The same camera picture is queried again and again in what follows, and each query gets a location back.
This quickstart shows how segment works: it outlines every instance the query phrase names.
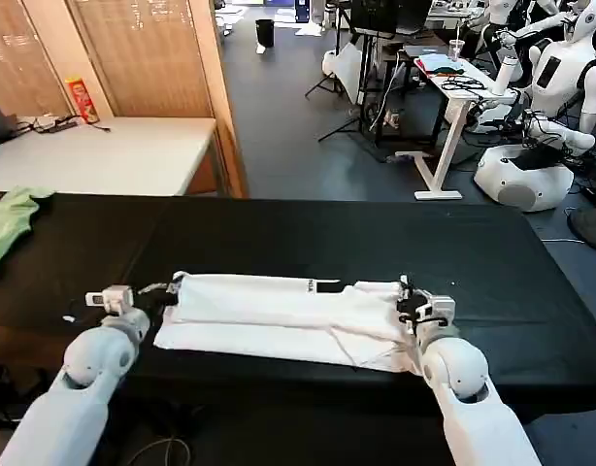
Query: gray floor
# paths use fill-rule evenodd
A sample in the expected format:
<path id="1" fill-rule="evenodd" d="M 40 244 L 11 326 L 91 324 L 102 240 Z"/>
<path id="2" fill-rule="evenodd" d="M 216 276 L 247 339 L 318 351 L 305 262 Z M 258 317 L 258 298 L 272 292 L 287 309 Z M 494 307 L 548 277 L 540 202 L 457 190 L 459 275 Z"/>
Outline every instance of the gray floor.
<path id="1" fill-rule="evenodd" d="M 321 58 L 334 47 L 334 36 L 300 37 L 294 29 L 277 27 L 275 47 L 257 55 L 254 20 L 274 13 L 275 9 L 250 8 L 224 42 L 251 196 L 412 202 L 414 192 L 422 188 L 413 165 L 380 164 L 366 151 L 369 146 L 347 135 L 316 141 L 348 118 L 344 99 L 323 91 L 314 92 L 310 100 L 303 96 L 321 79 Z M 453 172 L 446 185 L 463 193 L 461 202 L 491 202 L 471 177 L 472 173 Z M 572 238 L 564 209 L 585 204 L 580 195 L 569 195 L 561 208 L 528 219 L 540 238 Z M 573 243 L 546 247 L 596 317 L 596 251 Z M 545 416 L 528 432 L 546 465 L 596 465 L 596 412 Z"/>

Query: white table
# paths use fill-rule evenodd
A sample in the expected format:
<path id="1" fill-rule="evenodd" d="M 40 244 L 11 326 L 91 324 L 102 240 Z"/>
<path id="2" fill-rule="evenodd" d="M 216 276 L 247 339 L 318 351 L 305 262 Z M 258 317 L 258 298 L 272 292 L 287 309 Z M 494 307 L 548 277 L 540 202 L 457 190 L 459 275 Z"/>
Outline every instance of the white table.
<path id="1" fill-rule="evenodd" d="M 0 191 L 15 186 L 57 192 L 184 194 L 215 131 L 213 118 L 105 119 L 107 133 L 81 125 L 34 132 L 0 146 Z"/>
<path id="2" fill-rule="evenodd" d="M 492 88 L 494 81 L 491 80 L 490 77 L 482 73 L 475 66 L 464 59 L 460 59 L 460 63 L 464 68 L 464 75 L 462 76 L 475 78 L 479 82 L 483 83 L 486 89 Z M 443 191 L 442 187 L 445 176 L 447 175 L 447 170 L 451 163 L 451 159 L 453 158 L 453 153 L 455 152 L 455 148 L 457 147 L 460 140 L 460 135 L 464 129 L 466 115 L 469 112 L 471 103 L 479 100 L 479 97 L 476 95 L 478 94 L 481 96 L 481 98 L 486 100 L 497 101 L 503 104 L 511 104 L 515 101 L 516 93 L 511 89 L 507 89 L 504 95 L 495 95 L 489 90 L 475 90 L 474 92 L 476 94 L 467 90 L 444 90 L 443 83 L 447 80 L 446 77 L 428 75 L 423 72 L 420 66 L 417 65 L 416 67 L 445 95 L 445 97 L 449 99 L 449 105 L 455 108 L 453 121 L 451 122 L 451 128 L 448 131 L 445 146 L 443 147 L 443 152 L 441 153 L 441 158 L 434 174 L 432 174 L 429 167 L 425 163 L 424 158 L 432 156 L 426 152 L 418 150 L 399 151 L 395 152 L 395 156 L 409 155 L 414 158 L 414 165 L 425 181 L 428 189 L 426 191 L 415 192 L 414 197 L 417 200 L 462 199 L 462 194 L 460 194 L 459 191 Z"/>
<path id="3" fill-rule="evenodd" d="M 430 13 L 427 15 L 426 22 L 442 21 L 444 29 L 454 29 L 459 19 L 471 17 L 480 14 L 483 8 L 463 8 L 450 12 L 447 6 L 436 7 L 432 6 Z"/>

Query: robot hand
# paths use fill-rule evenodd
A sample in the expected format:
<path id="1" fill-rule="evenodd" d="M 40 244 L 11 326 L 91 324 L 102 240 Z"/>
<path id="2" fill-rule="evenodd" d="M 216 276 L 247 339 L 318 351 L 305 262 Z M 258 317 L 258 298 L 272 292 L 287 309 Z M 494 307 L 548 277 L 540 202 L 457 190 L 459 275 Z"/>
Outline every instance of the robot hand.
<path id="1" fill-rule="evenodd" d="M 518 41 L 518 37 L 515 35 L 515 33 L 508 29 L 501 29 L 500 31 L 497 31 L 496 37 L 501 45 L 507 49 L 512 48 Z"/>

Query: pringles can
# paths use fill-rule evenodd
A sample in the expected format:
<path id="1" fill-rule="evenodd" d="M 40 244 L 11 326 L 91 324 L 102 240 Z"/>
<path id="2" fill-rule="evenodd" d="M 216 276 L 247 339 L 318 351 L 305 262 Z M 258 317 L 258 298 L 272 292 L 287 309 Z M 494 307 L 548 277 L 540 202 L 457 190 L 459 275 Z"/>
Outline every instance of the pringles can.
<path id="1" fill-rule="evenodd" d="M 74 97 L 74 101 L 76 102 L 78 111 L 80 112 L 83 120 L 89 124 L 97 123 L 100 118 L 95 111 L 95 106 L 93 106 L 91 96 L 88 95 L 88 91 L 86 90 L 83 79 L 73 78 L 71 80 L 67 80 L 66 83 L 69 85 L 69 90 L 72 92 L 72 96 Z"/>

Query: trash can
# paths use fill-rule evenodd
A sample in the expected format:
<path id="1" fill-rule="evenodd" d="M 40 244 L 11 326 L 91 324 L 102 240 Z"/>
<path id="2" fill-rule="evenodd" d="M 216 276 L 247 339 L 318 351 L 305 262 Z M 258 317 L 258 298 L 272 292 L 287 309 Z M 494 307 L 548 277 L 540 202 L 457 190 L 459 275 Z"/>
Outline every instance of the trash can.
<path id="1" fill-rule="evenodd" d="M 265 48 L 275 46 L 275 22 L 273 19 L 258 19 L 257 42 Z"/>

